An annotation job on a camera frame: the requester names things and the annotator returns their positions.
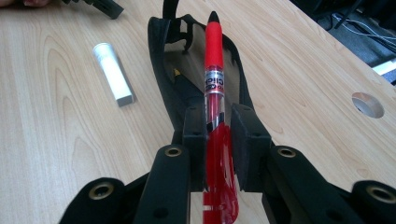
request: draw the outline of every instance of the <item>floor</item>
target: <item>floor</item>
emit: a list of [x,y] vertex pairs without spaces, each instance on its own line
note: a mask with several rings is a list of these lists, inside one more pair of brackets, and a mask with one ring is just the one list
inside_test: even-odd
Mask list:
[[[349,18],[353,21],[363,22],[379,35],[395,38],[387,40],[396,45],[395,31],[386,30],[379,27],[375,20],[365,17],[364,15],[359,13],[358,10],[350,14]],[[336,18],[332,17],[332,22],[335,25],[337,23]],[[330,16],[319,20],[318,24],[325,29],[328,28],[330,25]],[[357,31],[346,23],[345,26],[353,31]],[[385,63],[396,58],[396,54],[389,49],[386,49],[385,47],[376,43],[373,39],[365,35],[357,35],[348,31],[345,26],[340,26],[338,29],[332,28],[331,30],[329,30],[329,33],[371,67],[375,67],[381,63]],[[396,84],[396,70],[390,71],[384,74],[382,77],[385,78],[388,82],[392,83],[392,85]]]

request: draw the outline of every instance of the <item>pen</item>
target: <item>pen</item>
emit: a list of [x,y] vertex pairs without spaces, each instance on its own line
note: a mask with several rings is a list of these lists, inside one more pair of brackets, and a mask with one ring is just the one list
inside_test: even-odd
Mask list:
[[234,223],[238,201],[233,179],[230,128],[224,123],[222,31],[215,11],[205,30],[206,190],[204,223]]

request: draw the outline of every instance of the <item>black marker tip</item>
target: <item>black marker tip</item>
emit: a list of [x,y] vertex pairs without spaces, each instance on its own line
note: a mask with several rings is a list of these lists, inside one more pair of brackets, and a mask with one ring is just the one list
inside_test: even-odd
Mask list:
[[210,13],[209,20],[207,23],[210,23],[212,21],[216,21],[216,22],[220,23],[218,13],[216,13],[216,11],[212,11],[212,13]]

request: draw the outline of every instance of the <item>wooden table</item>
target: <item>wooden table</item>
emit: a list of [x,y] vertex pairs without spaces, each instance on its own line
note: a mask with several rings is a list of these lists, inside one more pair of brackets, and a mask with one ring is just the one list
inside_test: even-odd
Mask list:
[[[162,1],[119,4],[115,21],[83,2],[0,9],[0,223],[56,223],[85,184],[102,176],[129,183],[170,143],[147,37]],[[343,189],[363,179],[396,187],[396,90],[385,79],[288,0],[181,0],[177,15],[205,23],[212,10],[239,48],[277,145],[300,149]],[[101,42],[120,56],[134,104],[118,108],[92,56]],[[355,92],[374,96],[384,116],[363,115]],[[239,197],[237,223],[268,222],[260,194]],[[202,222],[199,198],[192,195],[191,223]]]

